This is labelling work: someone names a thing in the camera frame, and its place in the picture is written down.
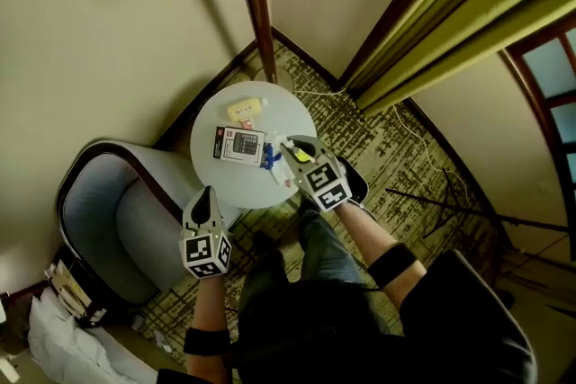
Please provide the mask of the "yellow drink bottle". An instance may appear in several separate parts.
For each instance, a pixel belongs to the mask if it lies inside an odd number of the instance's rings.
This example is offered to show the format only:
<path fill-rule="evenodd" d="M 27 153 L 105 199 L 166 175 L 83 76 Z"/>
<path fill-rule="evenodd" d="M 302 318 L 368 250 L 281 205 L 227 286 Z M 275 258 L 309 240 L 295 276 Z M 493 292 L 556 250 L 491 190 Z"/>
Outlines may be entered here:
<path fill-rule="evenodd" d="M 229 105 L 226 112 L 231 121 L 244 121 L 260 114 L 267 105 L 266 98 L 247 98 Z"/>

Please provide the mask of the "person's left forearm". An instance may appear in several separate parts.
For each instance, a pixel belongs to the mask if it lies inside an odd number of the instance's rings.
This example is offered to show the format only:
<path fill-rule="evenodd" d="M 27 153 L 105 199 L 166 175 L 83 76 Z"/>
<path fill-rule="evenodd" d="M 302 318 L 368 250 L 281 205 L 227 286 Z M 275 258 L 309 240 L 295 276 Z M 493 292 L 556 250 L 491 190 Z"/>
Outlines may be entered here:
<path fill-rule="evenodd" d="M 191 327 L 207 332 L 228 329 L 225 313 L 224 277 L 214 276 L 201 279 L 194 306 Z M 211 384 L 231 384 L 232 377 L 220 356 L 189 355 L 187 372 Z"/>

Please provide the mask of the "person's black top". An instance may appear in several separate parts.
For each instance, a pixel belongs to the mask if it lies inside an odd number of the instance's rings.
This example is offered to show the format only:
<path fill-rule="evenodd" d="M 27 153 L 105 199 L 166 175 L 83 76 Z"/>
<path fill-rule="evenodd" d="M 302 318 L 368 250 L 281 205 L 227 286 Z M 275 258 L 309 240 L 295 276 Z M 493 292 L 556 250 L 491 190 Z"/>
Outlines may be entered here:
<path fill-rule="evenodd" d="M 532 348 L 456 251 L 441 254 L 400 306 L 402 334 L 320 327 L 229 339 L 242 384 L 537 384 Z"/>

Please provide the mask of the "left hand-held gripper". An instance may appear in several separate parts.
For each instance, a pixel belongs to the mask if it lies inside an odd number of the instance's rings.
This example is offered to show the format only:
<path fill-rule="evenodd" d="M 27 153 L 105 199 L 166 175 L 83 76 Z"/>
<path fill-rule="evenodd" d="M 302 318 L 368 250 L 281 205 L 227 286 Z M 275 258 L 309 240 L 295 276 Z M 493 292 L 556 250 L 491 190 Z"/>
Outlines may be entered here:
<path fill-rule="evenodd" d="M 228 272 L 232 245 L 212 186 L 186 205 L 179 248 L 184 268 L 198 280 Z"/>

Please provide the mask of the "person's legs in jeans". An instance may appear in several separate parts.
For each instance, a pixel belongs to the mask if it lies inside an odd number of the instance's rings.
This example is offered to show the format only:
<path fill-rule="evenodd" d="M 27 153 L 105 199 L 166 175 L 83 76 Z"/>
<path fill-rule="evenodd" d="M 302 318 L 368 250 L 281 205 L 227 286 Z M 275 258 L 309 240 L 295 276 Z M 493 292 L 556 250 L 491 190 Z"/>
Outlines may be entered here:
<path fill-rule="evenodd" d="M 368 327 L 379 322 L 352 255 L 315 206 L 302 201 L 298 241 L 303 251 L 301 278 L 289 282 L 284 257 L 274 241 L 253 236 L 256 262 L 240 294 L 238 330 L 242 335 L 320 327 Z"/>

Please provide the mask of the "white wrapper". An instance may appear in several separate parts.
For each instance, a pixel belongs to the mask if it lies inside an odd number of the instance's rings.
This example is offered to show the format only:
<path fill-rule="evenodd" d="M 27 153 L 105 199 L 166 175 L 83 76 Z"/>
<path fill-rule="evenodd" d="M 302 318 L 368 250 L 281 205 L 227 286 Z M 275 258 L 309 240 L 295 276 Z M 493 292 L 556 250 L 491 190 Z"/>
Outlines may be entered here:
<path fill-rule="evenodd" d="M 293 187 L 295 175 L 284 157 L 273 161 L 270 173 L 279 185 L 288 189 Z"/>

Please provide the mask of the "round white side table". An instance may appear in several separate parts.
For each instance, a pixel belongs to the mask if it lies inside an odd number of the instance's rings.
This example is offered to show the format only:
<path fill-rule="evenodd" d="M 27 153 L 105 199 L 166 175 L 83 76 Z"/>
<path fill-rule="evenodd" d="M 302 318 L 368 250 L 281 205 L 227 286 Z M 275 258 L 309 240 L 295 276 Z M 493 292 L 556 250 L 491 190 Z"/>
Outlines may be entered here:
<path fill-rule="evenodd" d="M 314 122 L 301 101 L 279 85 L 266 82 L 241 82 L 230 85 L 201 108 L 191 132 L 190 155 L 193 168 L 204 185 L 212 186 L 218 198 L 241 209 L 273 207 L 291 198 L 295 186 L 277 183 L 263 168 L 215 159 L 213 143 L 216 128 L 230 126 L 227 108 L 248 98 L 267 100 L 253 119 L 255 129 L 266 134 L 314 136 Z"/>

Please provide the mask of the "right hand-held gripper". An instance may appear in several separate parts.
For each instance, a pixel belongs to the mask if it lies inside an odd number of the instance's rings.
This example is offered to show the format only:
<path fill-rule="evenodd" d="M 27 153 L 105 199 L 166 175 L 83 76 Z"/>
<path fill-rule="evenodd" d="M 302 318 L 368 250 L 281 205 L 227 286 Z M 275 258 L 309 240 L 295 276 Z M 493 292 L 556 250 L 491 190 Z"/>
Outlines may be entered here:
<path fill-rule="evenodd" d="M 306 135 L 293 135 L 288 139 L 307 155 L 314 158 L 319 156 L 314 162 L 298 164 L 292 169 L 290 158 L 293 147 L 280 147 L 295 175 L 296 185 L 309 200 L 321 211 L 330 211 L 352 198 L 344 169 L 327 145 L 318 138 Z"/>

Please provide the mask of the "white bedding pile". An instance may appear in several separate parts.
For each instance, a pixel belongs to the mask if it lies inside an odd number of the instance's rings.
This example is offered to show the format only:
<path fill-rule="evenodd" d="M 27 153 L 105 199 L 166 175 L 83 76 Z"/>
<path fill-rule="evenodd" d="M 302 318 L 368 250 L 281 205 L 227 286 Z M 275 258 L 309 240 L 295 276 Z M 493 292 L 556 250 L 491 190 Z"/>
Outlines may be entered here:
<path fill-rule="evenodd" d="M 28 344 L 58 384 L 156 384 L 158 372 L 101 327 L 84 329 L 46 288 L 31 301 Z"/>

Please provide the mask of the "calculator retail box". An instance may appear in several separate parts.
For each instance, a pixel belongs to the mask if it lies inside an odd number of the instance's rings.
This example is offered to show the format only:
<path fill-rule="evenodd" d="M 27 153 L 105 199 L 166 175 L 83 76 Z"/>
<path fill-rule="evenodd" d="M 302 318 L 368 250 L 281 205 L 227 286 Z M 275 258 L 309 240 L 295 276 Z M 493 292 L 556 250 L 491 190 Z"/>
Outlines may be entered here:
<path fill-rule="evenodd" d="M 259 167 L 263 161 L 266 134 L 262 131 L 218 126 L 212 156 L 215 159 Z"/>

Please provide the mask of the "brown paper bag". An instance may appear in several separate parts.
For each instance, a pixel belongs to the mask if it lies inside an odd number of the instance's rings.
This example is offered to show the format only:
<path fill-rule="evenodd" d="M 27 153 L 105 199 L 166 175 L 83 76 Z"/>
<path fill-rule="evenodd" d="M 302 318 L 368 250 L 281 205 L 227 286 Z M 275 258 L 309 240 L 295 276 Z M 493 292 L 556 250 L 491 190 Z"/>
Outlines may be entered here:
<path fill-rule="evenodd" d="M 97 306 L 62 260 L 52 263 L 45 275 L 58 301 L 78 322 L 95 327 L 102 321 L 107 309 Z"/>

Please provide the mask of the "wooden-framed grid window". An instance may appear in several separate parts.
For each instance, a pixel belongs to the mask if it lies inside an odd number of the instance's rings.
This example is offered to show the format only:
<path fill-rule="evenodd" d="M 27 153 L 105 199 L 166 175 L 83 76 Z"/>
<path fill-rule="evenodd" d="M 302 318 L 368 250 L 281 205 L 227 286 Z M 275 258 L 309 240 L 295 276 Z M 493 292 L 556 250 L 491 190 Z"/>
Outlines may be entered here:
<path fill-rule="evenodd" d="M 576 13 L 506 47 L 500 56 L 535 115 L 552 155 L 576 262 Z"/>

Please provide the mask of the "yellow-green curtain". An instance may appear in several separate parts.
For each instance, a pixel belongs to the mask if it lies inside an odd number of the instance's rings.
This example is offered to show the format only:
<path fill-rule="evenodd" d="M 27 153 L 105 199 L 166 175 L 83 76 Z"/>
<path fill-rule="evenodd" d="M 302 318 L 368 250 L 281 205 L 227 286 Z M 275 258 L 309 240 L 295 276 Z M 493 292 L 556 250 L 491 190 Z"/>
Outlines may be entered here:
<path fill-rule="evenodd" d="M 576 9 L 576 0 L 415 0 L 352 75 L 365 113 L 381 112 Z"/>

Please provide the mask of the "black waste bin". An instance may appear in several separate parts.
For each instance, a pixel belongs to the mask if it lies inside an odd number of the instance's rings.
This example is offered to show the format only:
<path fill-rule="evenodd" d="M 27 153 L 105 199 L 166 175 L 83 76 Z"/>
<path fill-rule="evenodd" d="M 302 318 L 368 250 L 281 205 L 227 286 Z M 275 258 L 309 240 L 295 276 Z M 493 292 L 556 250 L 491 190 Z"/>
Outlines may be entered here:
<path fill-rule="evenodd" d="M 352 193 L 352 200 L 362 203 L 369 193 L 368 182 L 345 158 L 337 156 L 337 160 L 344 167 L 346 180 Z"/>

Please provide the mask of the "person's right forearm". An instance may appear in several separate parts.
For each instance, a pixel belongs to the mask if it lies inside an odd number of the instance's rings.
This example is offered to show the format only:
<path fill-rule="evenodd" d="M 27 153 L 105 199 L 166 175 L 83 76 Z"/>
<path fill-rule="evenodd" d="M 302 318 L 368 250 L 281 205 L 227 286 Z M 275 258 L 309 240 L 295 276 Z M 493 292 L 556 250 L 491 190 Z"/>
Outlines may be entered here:
<path fill-rule="evenodd" d="M 354 240 L 366 264 L 371 267 L 382 256 L 389 255 L 401 244 L 388 231 L 380 226 L 369 213 L 345 202 L 335 208 L 340 221 Z M 387 284 L 377 284 L 396 308 L 400 308 L 408 294 L 427 273 L 424 265 L 414 259 L 410 265 L 397 273 Z"/>

